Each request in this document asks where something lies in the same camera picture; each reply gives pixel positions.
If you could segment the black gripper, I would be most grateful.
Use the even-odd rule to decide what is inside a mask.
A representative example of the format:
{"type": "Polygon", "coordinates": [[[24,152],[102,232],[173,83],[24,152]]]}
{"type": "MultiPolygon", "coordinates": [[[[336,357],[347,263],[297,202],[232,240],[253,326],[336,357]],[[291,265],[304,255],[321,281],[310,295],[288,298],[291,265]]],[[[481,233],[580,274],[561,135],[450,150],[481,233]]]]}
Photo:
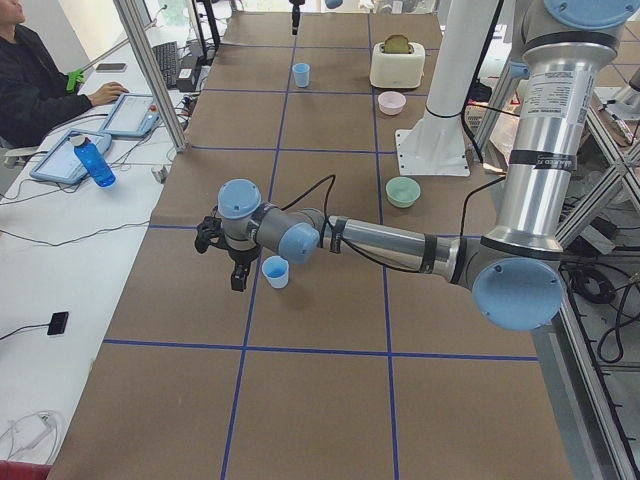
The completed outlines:
{"type": "Polygon", "coordinates": [[[235,262],[230,277],[231,289],[236,292],[244,292],[247,288],[249,267],[259,257],[260,247],[254,246],[248,250],[238,250],[229,247],[227,252],[229,257],[235,262]]]}
{"type": "Polygon", "coordinates": [[[303,5],[303,0],[290,0],[292,6],[291,18],[292,18],[292,27],[291,31],[293,35],[297,35],[299,31],[300,24],[300,6],[303,5]]]}

